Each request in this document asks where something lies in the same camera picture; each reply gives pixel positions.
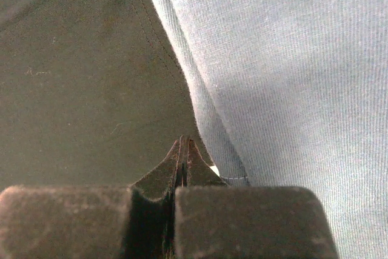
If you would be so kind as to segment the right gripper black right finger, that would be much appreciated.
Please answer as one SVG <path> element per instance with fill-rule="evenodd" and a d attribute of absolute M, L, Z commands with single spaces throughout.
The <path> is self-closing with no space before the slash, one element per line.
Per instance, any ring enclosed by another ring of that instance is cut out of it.
<path fill-rule="evenodd" d="M 175 186 L 177 258 L 337 258 L 323 207 L 303 187 L 232 187 L 179 142 Z"/>

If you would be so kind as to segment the black floral t shirt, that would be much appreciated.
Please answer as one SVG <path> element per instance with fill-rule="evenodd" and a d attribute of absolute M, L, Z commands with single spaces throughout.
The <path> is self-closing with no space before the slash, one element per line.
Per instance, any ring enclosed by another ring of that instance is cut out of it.
<path fill-rule="evenodd" d="M 201 141 L 151 0 L 1 0 L 1 187 L 132 183 Z"/>

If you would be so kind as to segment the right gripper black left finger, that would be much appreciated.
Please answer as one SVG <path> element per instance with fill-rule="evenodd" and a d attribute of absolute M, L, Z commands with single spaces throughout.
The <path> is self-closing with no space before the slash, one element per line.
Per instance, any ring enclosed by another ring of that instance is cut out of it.
<path fill-rule="evenodd" d="M 170 258 L 185 140 L 131 185 L 11 186 L 1 192 L 2 258 Z"/>

